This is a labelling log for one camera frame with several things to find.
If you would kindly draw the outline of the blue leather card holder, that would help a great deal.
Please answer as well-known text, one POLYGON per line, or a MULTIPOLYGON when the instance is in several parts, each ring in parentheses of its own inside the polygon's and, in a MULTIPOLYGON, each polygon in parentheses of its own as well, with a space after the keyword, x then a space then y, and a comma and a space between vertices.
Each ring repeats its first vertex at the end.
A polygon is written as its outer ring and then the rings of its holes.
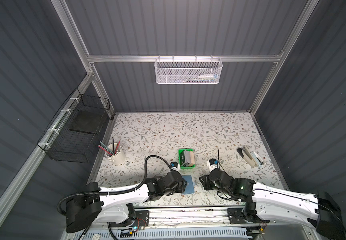
POLYGON ((182 195, 189 195, 189 194, 194 194, 195 189, 194 189, 194 183, 193 183, 193 178, 191 175, 184 175, 183 179, 187 182, 185 191, 182 193, 182 195))

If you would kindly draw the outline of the stack of cards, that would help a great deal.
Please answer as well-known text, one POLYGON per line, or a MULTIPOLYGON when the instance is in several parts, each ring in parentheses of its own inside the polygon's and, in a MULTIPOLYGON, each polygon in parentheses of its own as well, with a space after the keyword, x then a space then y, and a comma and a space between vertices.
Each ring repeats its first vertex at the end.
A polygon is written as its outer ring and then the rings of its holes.
POLYGON ((181 153, 181 166, 192 167, 195 164, 195 155, 193 151, 184 150, 181 153))

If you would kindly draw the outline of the green plastic card tray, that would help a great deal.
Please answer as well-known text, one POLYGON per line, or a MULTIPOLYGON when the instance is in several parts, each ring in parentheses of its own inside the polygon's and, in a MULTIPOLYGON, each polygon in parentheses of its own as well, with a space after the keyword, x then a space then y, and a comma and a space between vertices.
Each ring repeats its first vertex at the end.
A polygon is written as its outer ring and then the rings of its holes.
POLYGON ((193 149, 179 149, 179 164, 182 169, 193 169, 196 166, 193 149))

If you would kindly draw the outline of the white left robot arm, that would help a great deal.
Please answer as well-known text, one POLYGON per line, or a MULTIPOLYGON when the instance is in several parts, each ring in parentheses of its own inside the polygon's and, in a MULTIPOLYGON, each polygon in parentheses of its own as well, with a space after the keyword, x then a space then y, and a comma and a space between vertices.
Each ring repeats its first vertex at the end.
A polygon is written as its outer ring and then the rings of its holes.
POLYGON ((94 182, 87 191, 60 200, 57 210, 66 217, 66 232, 76 233, 93 223, 133 222, 133 204, 159 200, 163 196, 182 194, 188 182, 175 170, 164 177, 146 178, 139 185, 121 188, 99 188, 94 182))

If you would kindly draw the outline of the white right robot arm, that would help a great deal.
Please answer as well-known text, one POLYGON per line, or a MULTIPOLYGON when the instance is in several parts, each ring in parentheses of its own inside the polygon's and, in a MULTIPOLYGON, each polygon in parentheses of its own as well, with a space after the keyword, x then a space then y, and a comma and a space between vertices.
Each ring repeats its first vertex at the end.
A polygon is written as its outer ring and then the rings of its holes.
POLYGON ((200 177, 200 182, 206 191, 215 190, 226 200, 245 204, 241 211, 229 212, 234 222, 287 222, 314 228, 330 240, 346 240, 341 208, 327 192, 303 194, 276 189, 254 180, 233 178, 218 168, 200 177))

